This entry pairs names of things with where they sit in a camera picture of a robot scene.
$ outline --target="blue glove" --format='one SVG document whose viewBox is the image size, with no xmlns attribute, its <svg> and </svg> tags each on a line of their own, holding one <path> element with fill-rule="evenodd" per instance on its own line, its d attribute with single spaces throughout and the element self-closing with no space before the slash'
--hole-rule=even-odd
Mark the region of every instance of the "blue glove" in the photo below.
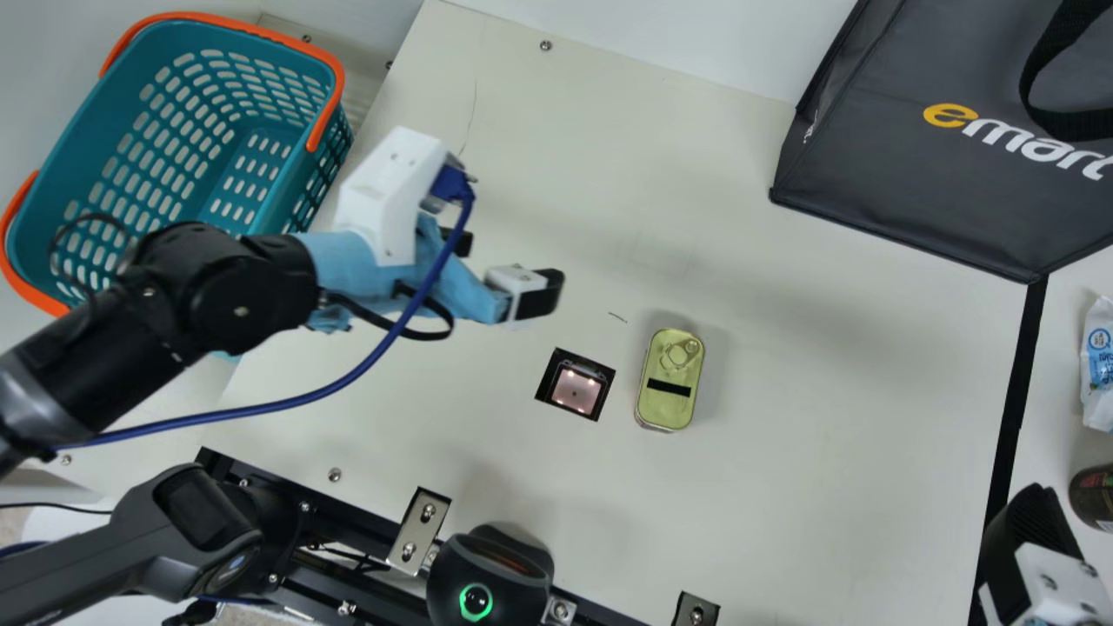
<svg viewBox="0 0 1113 626">
<path fill-rule="evenodd" d="M 304 233 L 295 237 L 309 251 L 321 288 L 341 293 L 380 315 L 405 309 L 408 299 L 394 296 L 395 284 L 401 281 L 416 287 L 444 247 L 436 219 L 423 212 L 417 214 L 413 265 L 380 267 L 367 242 L 351 232 Z M 499 323 L 510 307 L 509 294 L 486 287 L 455 255 L 449 258 L 430 295 L 455 319 L 483 324 Z M 425 307 L 417 314 L 436 315 Z M 333 304 L 316 311 L 307 325 L 323 332 L 348 330 L 352 316 L 347 309 Z"/>
</svg>

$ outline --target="emart logo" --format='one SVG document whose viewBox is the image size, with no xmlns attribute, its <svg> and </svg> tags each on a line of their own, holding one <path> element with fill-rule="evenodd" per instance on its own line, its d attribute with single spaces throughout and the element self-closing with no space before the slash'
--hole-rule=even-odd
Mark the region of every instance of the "emart logo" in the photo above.
<svg viewBox="0 0 1113 626">
<path fill-rule="evenodd" d="M 1008 136 L 1006 150 L 1011 153 L 1020 150 L 1021 155 L 1030 160 L 1054 163 L 1060 169 L 1071 169 L 1077 165 L 1082 169 L 1082 175 L 1091 180 L 1101 180 L 1104 177 L 1102 169 L 1113 165 L 1113 157 L 1090 150 L 1076 150 L 1074 146 L 1055 139 L 1036 139 L 1033 133 L 999 119 L 981 117 L 974 109 L 962 105 L 949 102 L 933 105 L 924 109 L 924 119 L 939 128 L 962 128 L 963 135 L 967 137 L 977 138 L 978 133 L 984 130 L 982 143 L 991 146 L 996 146 Z"/>
</svg>

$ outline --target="black shopping bag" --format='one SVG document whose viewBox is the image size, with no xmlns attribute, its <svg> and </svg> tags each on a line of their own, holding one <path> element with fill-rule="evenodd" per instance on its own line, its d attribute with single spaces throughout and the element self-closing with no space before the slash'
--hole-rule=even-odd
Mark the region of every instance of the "black shopping bag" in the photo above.
<svg viewBox="0 0 1113 626">
<path fill-rule="evenodd" d="M 1107 246 L 1111 6 L 859 0 L 771 199 L 1025 283 Z"/>
</svg>

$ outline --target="blue cable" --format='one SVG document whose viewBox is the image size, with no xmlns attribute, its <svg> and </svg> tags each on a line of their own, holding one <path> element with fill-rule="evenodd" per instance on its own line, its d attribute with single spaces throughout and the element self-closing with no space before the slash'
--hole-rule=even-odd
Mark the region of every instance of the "blue cable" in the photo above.
<svg viewBox="0 0 1113 626">
<path fill-rule="evenodd" d="M 39 546 L 46 546 L 46 541 L 24 541 L 23 544 L 13 544 L 11 546 L 4 546 L 0 548 L 0 559 L 8 558 L 12 555 L 18 555 L 30 550 L 31 548 L 38 548 Z"/>
<path fill-rule="evenodd" d="M 461 197 L 462 209 L 460 212 L 460 218 L 456 221 L 456 225 L 452 228 L 452 233 L 449 238 L 444 242 L 444 247 L 441 248 L 441 253 L 436 256 L 433 262 L 433 266 L 430 268 L 429 274 L 425 275 L 424 282 L 417 288 L 417 293 L 414 294 L 413 299 L 410 300 L 410 304 L 406 305 L 398 321 L 391 326 L 387 331 L 386 336 L 378 342 L 375 350 L 367 355 L 354 370 L 344 374 L 343 378 L 322 387 L 321 389 L 303 393 L 301 395 L 295 395 L 293 398 L 287 398 L 285 400 L 275 400 L 273 402 L 264 402 L 263 404 L 255 404 L 252 407 L 240 407 L 237 409 L 224 409 L 220 411 L 210 411 L 208 413 L 198 413 L 196 415 L 186 415 L 183 418 L 174 418 L 170 420 L 162 420 L 160 422 L 151 422 L 149 424 L 137 426 L 132 428 L 125 428 L 120 430 L 115 430 L 111 432 L 106 432 L 104 434 L 98 434 L 89 441 L 83 443 L 77 443 L 71 446 L 60 446 L 57 450 L 69 450 L 73 448 L 89 448 L 92 446 L 104 446 L 105 443 L 115 443 L 117 441 L 125 441 L 127 439 L 135 439 L 137 437 L 145 437 L 148 434 L 155 434 L 156 432 L 165 432 L 168 430 L 175 430 L 179 428 L 187 428 L 191 426 L 201 426 L 214 422 L 223 422 L 227 420 L 237 420 L 239 418 L 249 418 L 253 415 L 259 415 L 263 413 L 273 413 L 277 411 L 285 411 L 287 409 L 294 409 L 296 407 L 303 407 L 311 402 L 316 402 L 317 400 L 323 400 L 329 395 L 341 391 L 347 385 L 355 382 L 359 376 L 367 372 L 378 360 L 386 353 L 386 350 L 391 348 L 398 335 L 402 334 L 403 329 L 410 323 L 410 319 L 414 316 L 418 309 L 422 306 L 422 301 L 429 295 L 433 290 L 433 285 L 436 283 L 437 278 L 441 277 L 441 271 L 444 270 L 445 264 L 449 263 L 449 258 L 452 256 L 453 251 L 456 250 L 456 244 L 460 242 L 460 237 L 464 234 L 464 226 L 467 224 L 467 218 L 472 214 L 472 204 L 474 198 L 470 196 Z"/>
</svg>

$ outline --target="white wall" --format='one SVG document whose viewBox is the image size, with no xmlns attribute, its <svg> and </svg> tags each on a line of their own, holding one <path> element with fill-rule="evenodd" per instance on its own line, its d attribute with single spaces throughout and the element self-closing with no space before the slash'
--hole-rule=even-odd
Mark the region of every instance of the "white wall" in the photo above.
<svg viewBox="0 0 1113 626">
<path fill-rule="evenodd" d="M 124 31 L 162 11 L 209 11 L 254 22 L 257 0 L 8 1 L 0 19 L 0 206 L 50 154 Z M 0 278 L 0 350 L 50 317 Z"/>
<path fill-rule="evenodd" d="M 450 0 L 796 104 L 855 0 Z"/>
<path fill-rule="evenodd" d="M 393 57 L 422 0 L 262 0 L 263 12 Z"/>
</svg>

